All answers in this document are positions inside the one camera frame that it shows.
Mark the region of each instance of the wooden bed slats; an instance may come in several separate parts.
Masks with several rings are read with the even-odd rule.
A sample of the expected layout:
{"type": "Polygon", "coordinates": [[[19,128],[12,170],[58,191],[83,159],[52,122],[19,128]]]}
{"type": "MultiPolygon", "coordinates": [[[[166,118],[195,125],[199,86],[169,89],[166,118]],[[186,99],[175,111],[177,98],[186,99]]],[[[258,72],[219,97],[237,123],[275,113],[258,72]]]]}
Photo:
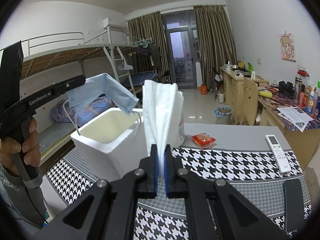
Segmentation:
{"type": "MultiPolygon", "coordinates": [[[[119,46],[123,54],[134,53],[138,50],[138,47],[131,46],[119,46]]],[[[114,55],[119,55],[116,47],[114,47],[114,55]]],[[[97,45],[96,47],[87,47],[87,48],[74,48],[68,50],[63,50],[55,53],[45,54],[39,57],[35,57],[29,60],[26,60],[22,64],[22,78],[32,76],[41,71],[45,71],[57,66],[68,64],[71,62],[77,62],[79,60],[86,60],[97,57],[105,57],[102,45],[97,45]]]]}

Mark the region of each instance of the human hand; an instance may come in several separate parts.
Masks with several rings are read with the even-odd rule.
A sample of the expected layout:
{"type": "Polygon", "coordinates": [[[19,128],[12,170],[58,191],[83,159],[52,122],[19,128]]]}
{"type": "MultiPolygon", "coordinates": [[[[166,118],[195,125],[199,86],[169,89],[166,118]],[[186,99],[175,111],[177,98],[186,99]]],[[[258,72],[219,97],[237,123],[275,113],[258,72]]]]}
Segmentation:
{"type": "MultiPolygon", "coordinates": [[[[32,117],[29,123],[30,136],[22,144],[22,151],[25,153],[24,162],[26,165],[38,167],[40,165],[40,146],[38,143],[39,134],[36,131],[37,122],[32,117]]],[[[11,154],[18,153],[21,150],[21,144],[16,140],[5,137],[0,140],[0,163],[4,166],[12,175],[19,176],[18,169],[14,164],[11,154]]]]}

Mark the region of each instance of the curtain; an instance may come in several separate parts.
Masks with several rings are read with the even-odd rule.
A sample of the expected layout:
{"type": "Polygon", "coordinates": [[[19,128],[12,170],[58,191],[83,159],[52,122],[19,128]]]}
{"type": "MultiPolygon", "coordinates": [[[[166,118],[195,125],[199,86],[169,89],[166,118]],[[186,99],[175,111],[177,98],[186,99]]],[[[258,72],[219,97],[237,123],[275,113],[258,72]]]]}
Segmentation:
{"type": "Polygon", "coordinates": [[[220,66],[231,60],[236,64],[236,49],[227,14],[222,5],[195,6],[202,82],[209,74],[220,73],[220,66]]]}
{"type": "MultiPolygon", "coordinates": [[[[155,12],[128,21],[129,35],[133,37],[151,38],[153,43],[157,44],[161,54],[161,66],[159,67],[159,77],[169,70],[168,46],[164,33],[163,22],[160,12],[155,12]]],[[[142,72],[154,70],[148,56],[136,55],[133,57],[134,71],[142,72]]]]}

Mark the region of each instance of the headphones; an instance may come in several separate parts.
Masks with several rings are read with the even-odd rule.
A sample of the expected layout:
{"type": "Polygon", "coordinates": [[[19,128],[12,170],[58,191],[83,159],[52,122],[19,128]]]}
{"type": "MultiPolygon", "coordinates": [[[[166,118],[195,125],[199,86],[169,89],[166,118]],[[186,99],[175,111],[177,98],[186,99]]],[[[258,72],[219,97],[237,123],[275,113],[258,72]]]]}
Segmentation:
{"type": "Polygon", "coordinates": [[[294,94],[293,84],[291,82],[285,83],[284,81],[279,82],[279,92],[284,94],[294,94]]]}

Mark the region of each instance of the styrofoam box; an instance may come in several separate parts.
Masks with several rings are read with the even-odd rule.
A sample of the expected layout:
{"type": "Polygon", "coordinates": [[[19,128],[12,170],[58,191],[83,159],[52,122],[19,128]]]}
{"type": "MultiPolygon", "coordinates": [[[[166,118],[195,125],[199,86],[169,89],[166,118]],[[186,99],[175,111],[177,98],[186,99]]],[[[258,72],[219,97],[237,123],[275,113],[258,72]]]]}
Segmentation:
{"type": "Polygon", "coordinates": [[[147,157],[142,109],[135,108],[127,116],[119,108],[110,108],[71,134],[78,151],[89,169],[100,179],[113,181],[139,167],[147,157]]]}

